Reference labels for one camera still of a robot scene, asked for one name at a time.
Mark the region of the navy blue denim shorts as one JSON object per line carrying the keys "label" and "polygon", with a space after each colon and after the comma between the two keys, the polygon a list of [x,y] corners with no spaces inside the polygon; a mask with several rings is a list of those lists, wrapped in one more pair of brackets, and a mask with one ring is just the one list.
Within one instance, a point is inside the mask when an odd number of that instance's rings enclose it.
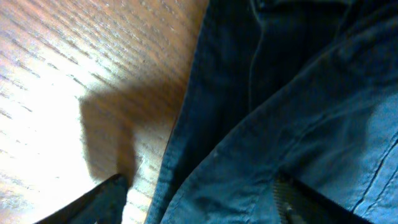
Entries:
{"label": "navy blue denim shorts", "polygon": [[281,223],[285,172],[397,222],[397,2],[210,1],[147,223]]}

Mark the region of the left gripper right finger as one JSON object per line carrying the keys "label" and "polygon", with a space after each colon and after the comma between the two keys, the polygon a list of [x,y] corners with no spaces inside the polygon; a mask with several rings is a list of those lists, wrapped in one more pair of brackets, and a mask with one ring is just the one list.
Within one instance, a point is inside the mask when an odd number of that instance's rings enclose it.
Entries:
{"label": "left gripper right finger", "polygon": [[285,172],[273,184],[282,224],[371,224]]}

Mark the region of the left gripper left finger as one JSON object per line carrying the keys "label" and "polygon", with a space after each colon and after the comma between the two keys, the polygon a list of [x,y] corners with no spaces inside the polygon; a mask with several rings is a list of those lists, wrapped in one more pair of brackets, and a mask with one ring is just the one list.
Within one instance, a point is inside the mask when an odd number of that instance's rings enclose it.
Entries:
{"label": "left gripper left finger", "polygon": [[115,174],[37,224],[121,224],[127,191],[127,178]]}

